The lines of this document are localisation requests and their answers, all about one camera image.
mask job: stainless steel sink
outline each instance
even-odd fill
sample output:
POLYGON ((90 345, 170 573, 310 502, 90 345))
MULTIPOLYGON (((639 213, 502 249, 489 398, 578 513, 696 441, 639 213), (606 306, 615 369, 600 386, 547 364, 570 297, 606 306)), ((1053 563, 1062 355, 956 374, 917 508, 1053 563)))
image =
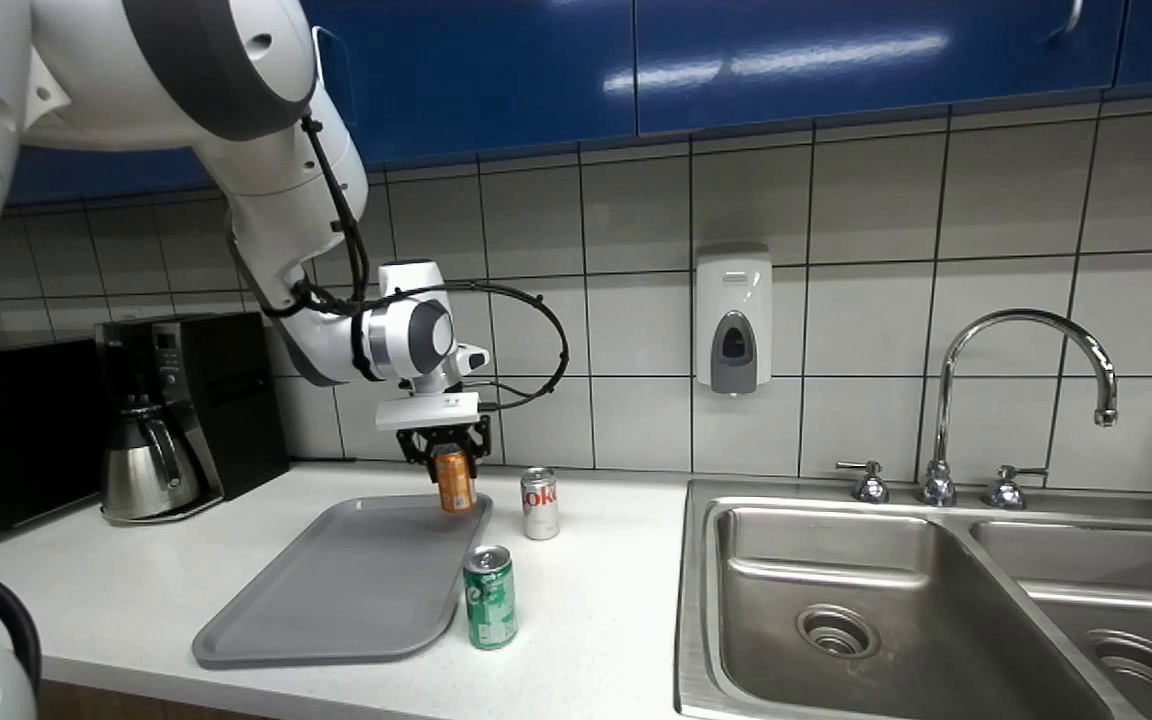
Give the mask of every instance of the stainless steel sink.
POLYGON ((1152 521, 1152 505, 992 513, 691 485, 677 710, 1152 716, 1152 526, 1138 518, 1152 521))
POLYGON ((987 521, 971 538, 1152 716, 1152 528, 987 521))

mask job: soap dispenser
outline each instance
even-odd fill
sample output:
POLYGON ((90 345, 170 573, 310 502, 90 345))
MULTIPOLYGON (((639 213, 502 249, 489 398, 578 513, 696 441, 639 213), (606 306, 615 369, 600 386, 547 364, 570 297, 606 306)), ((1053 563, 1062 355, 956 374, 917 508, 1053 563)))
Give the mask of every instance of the soap dispenser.
POLYGON ((764 249, 696 255, 696 380, 728 398, 771 380, 771 261, 764 249))

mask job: white countertop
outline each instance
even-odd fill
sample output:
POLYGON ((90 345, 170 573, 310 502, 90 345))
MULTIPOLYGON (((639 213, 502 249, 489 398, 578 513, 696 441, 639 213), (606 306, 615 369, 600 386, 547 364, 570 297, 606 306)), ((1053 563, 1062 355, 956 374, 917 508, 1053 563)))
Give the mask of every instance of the white countertop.
POLYGON ((186 526, 109 528, 97 508, 0 544, 0 579, 45 638, 45 678, 253 716, 677 716, 671 624, 682 485, 561 477, 562 533, 525 540, 520 491, 485 471, 485 533, 513 549, 520 638, 443 639, 400 664, 207 671, 192 638, 322 508, 431 491, 418 470, 302 463, 186 526))

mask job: stainless steel carafe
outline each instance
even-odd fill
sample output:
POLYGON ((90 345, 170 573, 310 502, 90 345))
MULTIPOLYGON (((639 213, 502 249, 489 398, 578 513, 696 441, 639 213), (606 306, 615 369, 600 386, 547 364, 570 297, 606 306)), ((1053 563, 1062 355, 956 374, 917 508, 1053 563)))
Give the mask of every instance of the stainless steel carafe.
POLYGON ((104 521, 142 526, 205 496, 199 470, 163 404, 126 401, 104 457, 104 521))

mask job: sink drain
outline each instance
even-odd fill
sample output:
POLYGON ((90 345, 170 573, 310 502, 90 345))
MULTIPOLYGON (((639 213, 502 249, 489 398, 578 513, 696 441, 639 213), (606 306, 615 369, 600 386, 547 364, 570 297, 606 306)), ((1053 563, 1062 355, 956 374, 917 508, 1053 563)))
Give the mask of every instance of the sink drain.
POLYGON ((1117 678, 1152 685, 1152 639, 1144 638, 1099 629, 1092 631, 1092 658, 1117 678))
POLYGON ((857 660, 878 650, 878 638, 867 621, 843 603, 813 603, 801 618, 801 638, 822 658, 857 660))

